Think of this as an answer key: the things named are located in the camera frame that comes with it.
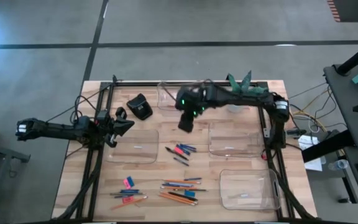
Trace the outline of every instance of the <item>table leg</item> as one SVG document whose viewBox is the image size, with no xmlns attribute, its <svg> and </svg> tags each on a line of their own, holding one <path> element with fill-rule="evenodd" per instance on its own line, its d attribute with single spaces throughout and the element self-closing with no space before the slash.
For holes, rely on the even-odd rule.
<svg viewBox="0 0 358 224">
<path fill-rule="evenodd" d="M 330 152 L 352 145 L 354 145 L 352 135 L 349 130 L 346 130 L 302 151 L 303 161 L 309 162 Z"/>
</svg>

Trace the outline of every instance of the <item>wooden tabletop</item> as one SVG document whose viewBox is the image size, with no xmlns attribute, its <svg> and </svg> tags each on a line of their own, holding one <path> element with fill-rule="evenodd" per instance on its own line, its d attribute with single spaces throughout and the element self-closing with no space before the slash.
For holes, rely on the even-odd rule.
<svg viewBox="0 0 358 224">
<path fill-rule="evenodd" d="M 284 82 L 282 80 L 269 80 L 270 91 L 287 97 Z M 100 81 L 88 81 L 84 83 L 82 95 L 89 97 L 99 90 Z M 127 108 L 126 102 L 133 99 L 139 93 L 145 95 L 153 109 L 153 115 L 145 121 L 137 119 Z M 96 105 L 98 95 L 90 98 L 90 102 Z M 153 139 L 158 132 L 158 148 L 149 151 L 143 156 L 120 154 L 125 152 L 122 148 L 110 149 L 104 147 L 104 160 L 99 181 L 98 197 L 94 221 L 274 221 L 277 220 L 273 210 L 228 210 L 222 206 L 219 193 L 220 173 L 224 169 L 230 170 L 263 170 L 267 169 L 266 161 L 260 157 L 224 157 L 209 153 L 209 144 L 212 142 L 217 146 L 222 141 L 234 144 L 238 139 L 231 138 L 232 133 L 245 133 L 257 136 L 260 134 L 260 123 L 257 109 L 244 107 L 241 113 L 232 113 L 226 107 L 216 110 L 206 110 L 202 116 L 195 119 L 193 132 L 187 134 L 177 128 L 180 119 L 179 111 L 161 110 L 157 107 L 158 94 L 156 87 L 115 87 L 112 100 L 111 115 L 116 109 L 123 106 L 128 118 L 135 121 L 130 131 L 143 130 Z M 79 106 L 84 115 L 93 117 L 93 109 L 86 103 Z M 293 123 L 289 121 L 286 128 L 292 128 Z M 189 167 L 173 160 L 173 154 L 165 150 L 165 146 L 173 148 L 177 142 L 185 142 L 197 148 L 197 153 L 189 156 Z M 293 139 L 287 142 L 297 144 Z M 250 146 L 258 145 L 255 140 Z M 78 149 L 80 144 L 70 142 L 67 153 Z M 52 217 L 59 216 L 74 199 L 78 193 L 83 176 L 87 149 L 81 149 L 71 155 L 64 163 L 60 185 L 56 197 Z M 287 171 L 288 181 L 292 192 L 300 203 L 312 215 L 316 215 L 316 209 L 306 175 L 301 152 L 297 149 L 287 147 L 283 149 L 283 157 Z M 141 162 L 142 164 L 119 163 L 119 162 Z M 113 198 L 111 192 L 124 189 L 123 180 L 131 176 L 135 183 L 135 189 L 140 189 L 149 197 L 148 199 L 127 205 L 116 210 L 111 207 L 122 203 L 121 199 Z M 161 191 L 162 179 L 184 179 L 190 177 L 202 177 L 201 185 L 197 187 L 207 189 L 207 192 L 196 192 L 199 200 L 197 206 L 185 205 L 158 196 Z M 283 213 L 287 214 L 285 201 L 281 192 Z M 85 211 L 88 211 L 89 197 L 85 201 Z"/>
</svg>

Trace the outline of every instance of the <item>concrete floor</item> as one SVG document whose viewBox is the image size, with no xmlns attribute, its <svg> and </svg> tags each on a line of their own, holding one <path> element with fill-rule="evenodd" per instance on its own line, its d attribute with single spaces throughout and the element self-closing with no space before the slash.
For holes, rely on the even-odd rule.
<svg viewBox="0 0 358 224">
<path fill-rule="evenodd" d="M 102 0 L 0 0 L 0 44 L 92 43 L 101 6 Z M 358 40 L 358 23 L 334 22 L 325 0 L 111 0 L 99 42 L 207 40 Z M 356 51 L 358 45 L 98 49 L 90 80 L 110 80 L 112 74 L 125 80 L 223 79 L 252 70 L 254 79 L 284 80 L 292 96 L 324 82 L 323 67 Z M 12 165 L 19 175 L 4 184 L 0 223 L 50 218 L 67 141 L 17 142 L 16 121 L 48 119 L 73 105 L 89 54 L 89 49 L 0 50 L 0 145 L 32 154 L 27 165 Z M 323 89 L 291 103 L 302 107 Z M 68 115 L 55 121 L 68 123 Z M 342 118 L 336 110 L 321 121 L 330 125 Z M 358 204 L 336 203 L 346 194 L 340 180 L 311 178 L 310 184 L 321 218 L 358 223 Z"/>
</svg>

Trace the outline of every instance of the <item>pink eraser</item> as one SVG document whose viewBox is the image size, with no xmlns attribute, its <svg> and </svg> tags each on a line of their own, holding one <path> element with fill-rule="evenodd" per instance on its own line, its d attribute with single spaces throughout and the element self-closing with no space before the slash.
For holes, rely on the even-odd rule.
<svg viewBox="0 0 358 224">
<path fill-rule="evenodd" d="M 131 201 L 133 201 L 133 200 L 134 200 L 134 196 L 122 198 L 122 202 L 123 202 L 123 203 L 129 203 L 129 202 L 131 202 Z"/>
<path fill-rule="evenodd" d="M 127 179 L 124 179 L 124 185 L 126 189 L 131 189 L 131 185 L 129 184 Z"/>
<path fill-rule="evenodd" d="M 179 149 L 178 147 L 175 147 L 175 152 L 179 153 L 179 154 L 183 154 L 183 151 L 181 149 Z"/>
</svg>

